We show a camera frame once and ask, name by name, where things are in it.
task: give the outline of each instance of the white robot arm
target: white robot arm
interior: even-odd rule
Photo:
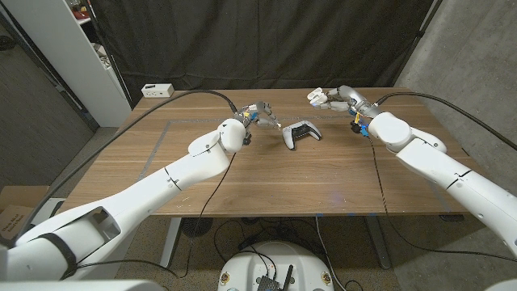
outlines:
[[[327,104],[338,100],[361,116],[372,118],[368,131],[383,141],[402,165],[445,189],[495,232],[517,257],[517,197],[446,155],[447,148],[437,137],[382,112],[348,86],[328,93],[317,88],[307,98],[314,107],[330,109],[335,106]]]
[[[140,222],[167,201],[225,170],[229,166],[226,153],[237,153],[246,144],[248,126],[262,125],[260,112],[249,114],[257,105],[271,123],[278,124],[269,104],[258,102],[244,107],[217,130],[194,140],[188,154],[178,161],[118,194],[65,211],[29,230],[7,252],[6,261],[0,258],[4,260],[0,262],[0,280],[84,277],[91,268],[76,271],[78,265],[105,260]]]

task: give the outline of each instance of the blue connector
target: blue connector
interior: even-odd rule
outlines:
[[[361,125],[361,134],[363,134],[363,137],[367,137],[369,135],[368,131],[366,130],[367,128],[367,125]]]

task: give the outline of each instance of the black curtain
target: black curtain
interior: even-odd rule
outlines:
[[[432,0],[91,0],[132,98],[176,90],[388,86]]]

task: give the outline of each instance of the wooden table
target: wooden table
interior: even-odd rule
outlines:
[[[253,125],[251,144],[237,153],[225,181],[205,209],[205,217],[385,213],[368,139],[350,130],[353,117],[347,113],[313,109],[305,97],[311,90],[220,91],[238,108],[258,100],[269,102],[283,125],[309,120],[319,128],[323,138],[321,141],[311,137],[299,139],[296,151],[290,151],[281,131]],[[357,90],[371,102],[394,91],[408,91],[406,88]],[[126,124],[161,101],[142,99]],[[392,97],[382,105],[382,110],[436,135],[447,145],[450,156],[479,171],[473,159],[416,98]],[[97,157],[62,210],[115,194],[139,177],[181,158],[194,139],[216,129],[231,116],[223,99],[207,94],[189,95],[158,109]],[[405,169],[380,141],[373,142],[390,213],[465,212],[445,191]],[[183,191],[155,214],[198,216],[221,176]]]

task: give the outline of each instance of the white game controller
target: white game controller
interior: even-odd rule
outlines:
[[[317,130],[316,126],[310,121],[303,120],[300,122],[296,122],[295,124],[289,125],[282,129],[282,135],[284,136],[285,145],[290,150],[295,150],[296,146],[294,143],[295,138],[304,136],[305,134],[310,134],[312,137],[317,140],[322,139],[322,134],[319,130]]]

